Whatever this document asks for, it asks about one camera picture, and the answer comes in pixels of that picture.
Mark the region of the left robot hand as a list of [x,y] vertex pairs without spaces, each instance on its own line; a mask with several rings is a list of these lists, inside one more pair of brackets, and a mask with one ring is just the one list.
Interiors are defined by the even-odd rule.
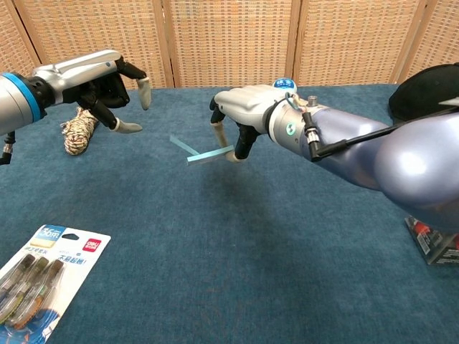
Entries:
[[151,85],[146,72],[126,61],[113,49],[104,49],[33,70],[52,92],[49,106],[76,103],[111,131],[131,134],[143,130],[138,123],[125,123],[112,110],[125,107],[130,98],[123,77],[134,80],[141,107],[149,109]]

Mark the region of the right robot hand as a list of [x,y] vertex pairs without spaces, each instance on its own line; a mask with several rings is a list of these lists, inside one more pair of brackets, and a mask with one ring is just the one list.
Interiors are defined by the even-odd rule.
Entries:
[[236,146],[225,158],[233,163],[244,161],[257,137],[268,132],[267,116],[285,100],[287,89],[271,85],[248,85],[218,92],[210,101],[210,125],[220,147],[228,145],[224,133],[225,118],[239,128]]

